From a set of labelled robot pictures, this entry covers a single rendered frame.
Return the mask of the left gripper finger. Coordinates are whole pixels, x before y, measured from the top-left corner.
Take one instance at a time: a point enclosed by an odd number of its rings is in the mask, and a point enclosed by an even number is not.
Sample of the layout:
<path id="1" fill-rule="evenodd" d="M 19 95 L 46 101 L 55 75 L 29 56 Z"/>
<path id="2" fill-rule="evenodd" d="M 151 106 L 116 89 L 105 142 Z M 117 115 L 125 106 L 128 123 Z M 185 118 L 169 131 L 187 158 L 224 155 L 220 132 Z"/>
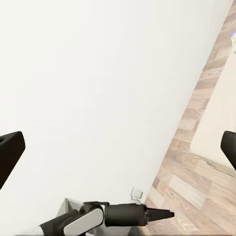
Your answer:
<path id="1" fill-rule="evenodd" d="M 173 212 L 161 211 L 161 210 L 156 211 L 156 210 L 146 209 L 146 211 L 145 211 L 145 225 L 147 225 L 148 222 L 151 222 L 151 221 L 172 218 L 174 216 L 175 216 L 175 213 L 173 213 Z"/>

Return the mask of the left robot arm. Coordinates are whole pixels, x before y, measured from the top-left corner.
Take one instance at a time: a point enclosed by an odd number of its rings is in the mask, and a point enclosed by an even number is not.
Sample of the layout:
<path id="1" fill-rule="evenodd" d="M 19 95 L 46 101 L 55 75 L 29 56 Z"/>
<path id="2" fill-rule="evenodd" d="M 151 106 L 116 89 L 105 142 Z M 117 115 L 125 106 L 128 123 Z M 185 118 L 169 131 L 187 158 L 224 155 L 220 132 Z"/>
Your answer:
<path id="1" fill-rule="evenodd" d="M 85 202 L 79 211 L 71 210 L 16 236 L 86 236 L 87 232 L 103 222 L 107 227 L 141 227 L 151 221 L 175 216 L 173 212 L 146 209 L 139 200 L 142 199 L 140 189 L 132 187 L 130 196 L 126 204 Z"/>

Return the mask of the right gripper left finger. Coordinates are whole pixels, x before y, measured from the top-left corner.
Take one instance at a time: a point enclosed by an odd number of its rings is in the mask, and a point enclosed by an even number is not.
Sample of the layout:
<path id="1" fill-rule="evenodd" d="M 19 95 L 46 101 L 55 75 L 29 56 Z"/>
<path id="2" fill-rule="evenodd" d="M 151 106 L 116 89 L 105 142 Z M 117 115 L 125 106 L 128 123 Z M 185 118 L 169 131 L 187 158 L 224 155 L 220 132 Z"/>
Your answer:
<path id="1" fill-rule="evenodd" d="M 21 131 L 0 136 L 0 190 L 25 149 Z"/>

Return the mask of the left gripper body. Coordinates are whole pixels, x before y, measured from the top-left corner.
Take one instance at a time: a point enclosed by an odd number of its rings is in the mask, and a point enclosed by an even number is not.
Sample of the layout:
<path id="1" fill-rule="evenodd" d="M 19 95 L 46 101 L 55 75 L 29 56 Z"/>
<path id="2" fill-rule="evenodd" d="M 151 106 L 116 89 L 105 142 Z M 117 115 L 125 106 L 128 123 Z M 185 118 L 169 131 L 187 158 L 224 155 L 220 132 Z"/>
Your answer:
<path id="1" fill-rule="evenodd" d="M 119 204 L 118 206 L 118 225 L 119 227 L 145 226 L 144 204 Z"/>

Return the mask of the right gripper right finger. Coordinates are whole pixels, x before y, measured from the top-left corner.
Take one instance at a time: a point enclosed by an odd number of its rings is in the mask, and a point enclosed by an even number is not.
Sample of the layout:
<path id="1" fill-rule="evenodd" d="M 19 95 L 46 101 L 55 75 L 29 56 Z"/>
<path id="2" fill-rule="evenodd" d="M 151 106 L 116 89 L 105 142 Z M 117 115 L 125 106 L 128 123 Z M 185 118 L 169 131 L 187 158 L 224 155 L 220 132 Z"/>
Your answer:
<path id="1" fill-rule="evenodd" d="M 236 170 L 236 133 L 229 130 L 225 131 L 220 147 Z"/>

